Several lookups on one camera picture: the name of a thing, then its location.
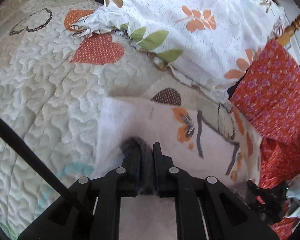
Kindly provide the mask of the red floral fabric cover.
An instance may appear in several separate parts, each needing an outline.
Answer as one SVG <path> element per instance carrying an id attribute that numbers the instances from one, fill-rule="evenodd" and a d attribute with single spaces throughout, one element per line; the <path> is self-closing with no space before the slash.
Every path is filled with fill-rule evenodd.
<path id="1" fill-rule="evenodd" d="M 259 186 L 300 174 L 300 67 L 277 40 L 266 44 L 230 101 L 262 136 Z"/>

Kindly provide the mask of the pale pink printed garment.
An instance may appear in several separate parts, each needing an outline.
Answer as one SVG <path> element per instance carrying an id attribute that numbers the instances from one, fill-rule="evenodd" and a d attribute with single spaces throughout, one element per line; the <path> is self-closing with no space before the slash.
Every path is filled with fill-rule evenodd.
<path id="1" fill-rule="evenodd" d="M 261 136 L 249 125 L 243 132 L 232 115 L 217 129 L 199 111 L 163 105 L 143 98 L 102 98 L 97 104 L 97 141 L 92 178 L 119 167 L 123 144 L 140 138 L 159 143 L 176 167 L 204 179 L 214 176 L 230 189 L 243 192 L 247 180 L 260 181 Z M 123 198 L 119 239 L 176 239 L 173 198 L 142 193 Z"/>

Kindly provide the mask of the white floral pillow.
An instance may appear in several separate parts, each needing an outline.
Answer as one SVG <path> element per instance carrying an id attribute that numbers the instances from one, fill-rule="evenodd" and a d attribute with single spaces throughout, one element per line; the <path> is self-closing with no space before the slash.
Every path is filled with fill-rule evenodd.
<path id="1" fill-rule="evenodd" d="M 104 0 L 73 27 L 77 36 L 124 31 L 183 81 L 226 92 L 284 22 L 273 0 Z"/>

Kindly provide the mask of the heart-patterned quilted bedspread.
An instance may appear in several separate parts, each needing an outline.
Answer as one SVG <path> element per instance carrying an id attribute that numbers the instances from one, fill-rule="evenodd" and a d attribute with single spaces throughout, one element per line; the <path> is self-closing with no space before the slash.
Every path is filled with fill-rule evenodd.
<path id="1" fill-rule="evenodd" d="M 226 109 L 178 82 L 170 71 L 110 34 L 90 43 L 68 26 L 98 7 L 95 0 L 4 0 L 0 5 L 0 117 L 66 186 L 120 165 L 115 148 L 97 152 L 106 97 L 178 102 L 201 110 L 226 138 Z"/>

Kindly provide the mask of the grey crumpled clothes pile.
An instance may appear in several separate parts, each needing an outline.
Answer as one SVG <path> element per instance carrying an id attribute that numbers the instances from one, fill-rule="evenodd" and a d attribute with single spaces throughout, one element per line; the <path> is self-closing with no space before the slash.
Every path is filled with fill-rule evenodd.
<path id="1" fill-rule="evenodd" d="M 289 182 L 286 197 L 289 207 L 285 217 L 300 218 L 300 174 Z"/>

